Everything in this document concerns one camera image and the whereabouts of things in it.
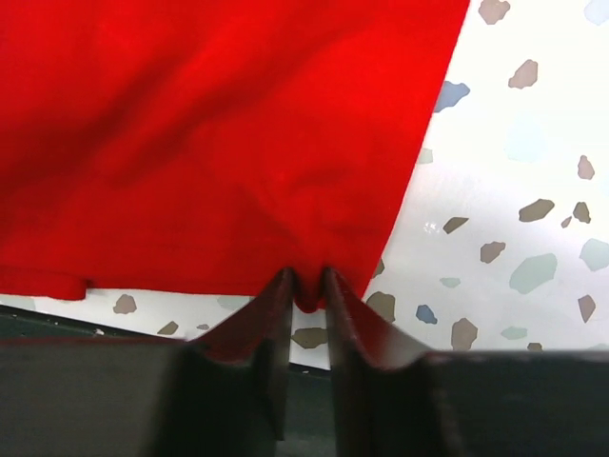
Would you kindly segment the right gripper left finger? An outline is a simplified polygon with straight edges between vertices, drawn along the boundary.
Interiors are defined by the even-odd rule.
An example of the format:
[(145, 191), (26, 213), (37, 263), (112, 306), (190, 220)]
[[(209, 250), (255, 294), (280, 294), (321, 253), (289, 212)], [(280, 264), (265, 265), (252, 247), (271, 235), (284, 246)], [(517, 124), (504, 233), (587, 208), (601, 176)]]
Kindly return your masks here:
[(5, 456), (271, 456), (285, 435), (293, 272), (200, 337), (53, 335), (1, 319)]

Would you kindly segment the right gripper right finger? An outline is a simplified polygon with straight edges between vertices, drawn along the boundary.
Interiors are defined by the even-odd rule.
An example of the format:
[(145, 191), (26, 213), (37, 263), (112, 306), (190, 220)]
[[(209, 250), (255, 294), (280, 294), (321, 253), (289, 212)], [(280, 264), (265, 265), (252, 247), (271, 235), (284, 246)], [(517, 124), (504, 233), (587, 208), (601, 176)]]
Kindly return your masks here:
[(434, 350), (324, 272), (341, 456), (604, 456), (603, 350)]

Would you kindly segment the red t-shirt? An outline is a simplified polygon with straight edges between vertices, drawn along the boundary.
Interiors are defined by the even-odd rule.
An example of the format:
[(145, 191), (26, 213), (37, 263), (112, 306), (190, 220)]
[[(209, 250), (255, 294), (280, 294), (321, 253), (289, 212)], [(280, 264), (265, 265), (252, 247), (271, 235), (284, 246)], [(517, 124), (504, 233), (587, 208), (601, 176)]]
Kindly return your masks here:
[(5, 1), (1, 290), (363, 293), (465, 1)]

